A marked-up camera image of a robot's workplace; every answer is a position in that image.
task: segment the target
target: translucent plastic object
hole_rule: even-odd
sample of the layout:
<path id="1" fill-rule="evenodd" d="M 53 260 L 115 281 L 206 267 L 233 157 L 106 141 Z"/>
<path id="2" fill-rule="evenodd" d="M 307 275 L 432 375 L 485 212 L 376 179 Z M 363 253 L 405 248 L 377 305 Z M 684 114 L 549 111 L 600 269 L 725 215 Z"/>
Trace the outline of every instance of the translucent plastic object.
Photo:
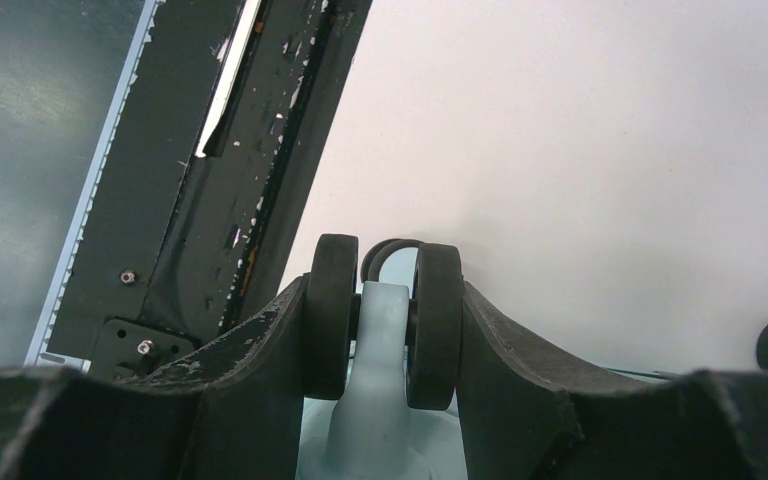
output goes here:
<path id="1" fill-rule="evenodd" d="M 458 419 L 407 406 L 407 316 L 407 287 L 364 284 L 346 392 L 338 402 L 306 401 L 298 479 L 466 478 Z"/>

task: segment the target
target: white tabletop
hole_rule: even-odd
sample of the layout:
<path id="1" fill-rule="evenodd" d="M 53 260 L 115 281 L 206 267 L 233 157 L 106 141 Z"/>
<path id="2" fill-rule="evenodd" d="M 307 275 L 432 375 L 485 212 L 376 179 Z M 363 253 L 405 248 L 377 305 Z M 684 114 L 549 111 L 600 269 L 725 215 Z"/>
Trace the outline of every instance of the white tabletop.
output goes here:
<path id="1" fill-rule="evenodd" d="M 768 2 L 373 4 L 290 256 L 456 245 L 585 359 L 755 368 L 768 322 Z"/>

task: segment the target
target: white strip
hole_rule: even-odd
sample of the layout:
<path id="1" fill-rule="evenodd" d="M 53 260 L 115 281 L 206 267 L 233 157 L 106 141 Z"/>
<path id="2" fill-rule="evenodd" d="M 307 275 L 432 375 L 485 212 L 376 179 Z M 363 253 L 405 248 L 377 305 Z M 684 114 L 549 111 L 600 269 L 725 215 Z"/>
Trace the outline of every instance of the white strip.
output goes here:
<path id="1" fill-rule="evenodd" d="M 204 158 L 204 147 L 207 141 L 210 139 L 210 135 L 216 129 L 219 124 L 219 119 L 222 118 L 222 113 L 225 111 L 225 106 L 228 104 L 228 97 L 231 95 L 231 87 L 234 83 L 234 78 L 237 76 L 237 71 L 240 69 L 240 63 L 243 59 L 243 52 L 246 50 L 246 45 L 251 38 L 251 32 L 254 28 L 254 18 L 257 15 L 257 9 L 260 7 L 260 0 L 246 0 L 243 5 L 243 12 L 240 15 L 240 21 L 237 23 L 237 29 L 234 31 L 234 35 L 231 37 L 231 48 L 227 48 L 228 41 L 219 48 L 217 59 L 221 62 L 224 59 L 225 64 L 222 66 L 222 73 L 219 74 L 219 84 L 216 86 L 216 91 L 213 94 L 213 100 L 210 103 L 210 110 L 207 111 L 207 118 L 204 121 L 204 127 L 201 130 L 201 137 L 199 137 L 198 147 L 196 148 L 196 157 Z"/>
<path id="2" fill-rule="evenodd" d="M 25 356 L 25 366 L 54 364 L 54 362 L 40 358 L 40 354 L 45 352 L 48 339 L 51 337 L 52 327 L 57 320 L 57 311 L 60 308 L 63 292 L 66 289 L 66 283 L 69 281 L 69 275 L 72 272 L 72 263 L 75 261 L 75 255 L 78 253 L 78 246 L 81 240 L 83 240 L 84 225 L 86 225 L 89 212 L 92 210 L 92 201 L 98 190 L 98 182 L 101 180 L 101 173 L 107 161 L 107 154 L 110 151 L 110 145 L 116 133 L 116 126 L 119 124 L 119 117 L 122 114 L 122 108 L 125 106 L 125 99 L 128 97 L 131 85 L 137 79 L 137 64 L 139 63 L 143 46 L 151 41 L 149 30 L 154 26 L 154 14 L 157 11 L 157 7 L 163 3 L 165 3 L 165 0 L 146 0 L 143 6 L 134 38 L 131 41 L 131 48 L 128 51 L 128 56 L 125 58 L 125 64 L 119 76 L 119 83 L 113 94 L 113 100 L 107 111 L 107 119 L 104 122 L 95 154 L 90 163 L 87 179 L 81 191 L 81 197 L 78 199 L 78 205 L 72 217 L 72 224 L 69 227 L 69 232 L 66 234 L 63 250 L 60 252 L 60 259 L 54 271 L 54 278 L 48 289 L 48 295 L 45 298 L 37 328 L 34 331 L 31 345 Z M 89 367 L 89 361 L 87 360 L 66 357 L 64 355 L 56 356 L 63 358 L 65 365 L 84 371 Z"/>

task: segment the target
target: light blue edge strip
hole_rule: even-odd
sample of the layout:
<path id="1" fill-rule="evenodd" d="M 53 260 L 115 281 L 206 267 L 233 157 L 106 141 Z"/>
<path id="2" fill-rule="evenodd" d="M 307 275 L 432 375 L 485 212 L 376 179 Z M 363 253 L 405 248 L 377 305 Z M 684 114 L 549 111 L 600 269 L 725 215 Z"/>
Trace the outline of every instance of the light blue edge strip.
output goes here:
<path id="1" fill-rule="evenodd" d="M 92 162 L 90 163 L 87 179 L 84 181 L 84 188 L 75 207 L 75 214 L 72 217 L 72 224 L 69 232 L 66 234 L 66 240 L 63 244 L 63 250 L 60 252 L 60 259 L 54 270 L 54 277 L 51 280 L 51 286 L 48 288 L 48 294 L 45 303 L 40 312 L 37 328 L 31 339 L 31 345 L 25 356 L 25 366 L 51 365 L 51 366 L 71 366 L 82 371 L 87 371 L 90 366 L 89 360 L 81 358 L 67 357 L 65 355 L 47 354 L 46 345 L 51 337 L 51 331 L 54 322 L 57 320 L 57 311 L 60 308 L 60 302 L 63 299 L 63 293 L 66 290 L 66 284 L 69 282 L 69 276 L 72 273 L 72 264 L 75 261 L 75 255 L 78 253 L 78 247 L 83 240 L 84 225 L 89 218 L 92 210 L 93 198 L 95 198 L 98 189 L 98 183 L 101 181 L 101 173 L 107 162 L 107 154 L 110 152 L 110 145 L 116 135 L 116 127 L 119 125 L 119 118 L 122 109 L 125 106 L 125 100 L 131 90 L 131 85 L 137 79 L 136 70 L 139 64 L 143 47 L 151 41 L 150 30 L 154 26 L 154 14 L 157 8 L 165 3 L 166 0 L 146 0 L 143 5 L 143 11 L 137 22 L 137 28 L 134 31 L 134 37 L 131 40 L 131 47 L 128 50 L 128 56 L 125 58 L 125 64 L 122 66 L 122 73 L 119 75 L 119 83 L 113 93 L 113 100 L 110 102 L 110 108 L 107 111 L 107 119 L 104 127 L 101 129 L 101 135 L 98 144 L 95 147 Z M 57 358 L 62 361 L 52 361 L 43 358 L 42 355 L 49 358 Z"/>

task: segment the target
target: bolt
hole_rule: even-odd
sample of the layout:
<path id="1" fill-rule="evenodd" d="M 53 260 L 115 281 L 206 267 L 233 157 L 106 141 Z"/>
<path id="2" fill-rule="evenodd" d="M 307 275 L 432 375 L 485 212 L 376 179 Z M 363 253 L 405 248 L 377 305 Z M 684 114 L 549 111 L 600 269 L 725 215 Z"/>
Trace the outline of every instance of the bolt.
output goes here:
<path id="1" fill-rule="evenodd" d="M 140 352 L 140 355 L 148 355 L 152 350 L 154 350 L 154 342 L 151 340 L 143 340 L 137 345 L 137 351 Z"/>
<path id="2" fill-rule="evenodd" d="M 119 274 L 119 281 L 125 285 L 131 285 L 132 283 L 137 281 L 137 274 L 130 269 L 123 270 L 122 273 Z"/>

